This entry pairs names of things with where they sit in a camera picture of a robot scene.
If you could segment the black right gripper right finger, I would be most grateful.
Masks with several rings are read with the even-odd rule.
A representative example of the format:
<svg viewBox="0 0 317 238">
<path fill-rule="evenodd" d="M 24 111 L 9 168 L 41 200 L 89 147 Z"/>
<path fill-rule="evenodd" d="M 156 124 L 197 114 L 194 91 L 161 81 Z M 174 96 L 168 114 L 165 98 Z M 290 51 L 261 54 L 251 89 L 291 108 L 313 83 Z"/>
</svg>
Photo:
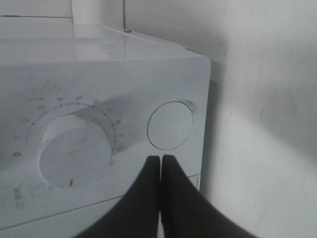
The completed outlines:
<svg viewBox="0 0 317 238">
<path fill-rule="evenodd" d="M 254 238 L 213 207 L 193 186 L 177 159 L 164 155 L 161 222 L 166 238 Z"/>
</svg>

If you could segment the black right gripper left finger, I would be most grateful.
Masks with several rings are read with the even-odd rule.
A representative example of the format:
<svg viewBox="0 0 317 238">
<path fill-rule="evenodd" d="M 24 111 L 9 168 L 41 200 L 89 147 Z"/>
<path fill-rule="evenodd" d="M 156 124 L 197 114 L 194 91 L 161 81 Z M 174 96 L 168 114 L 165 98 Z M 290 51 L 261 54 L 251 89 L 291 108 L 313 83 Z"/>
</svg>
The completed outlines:
<svg viewBox="0 0 317 238">
<path fill-rule="evenodd" d="M 97 222 L 80 238 L 156 238 L 159 223 L 160 158 L 149 156 L 137 178 Z"/>
</svg>

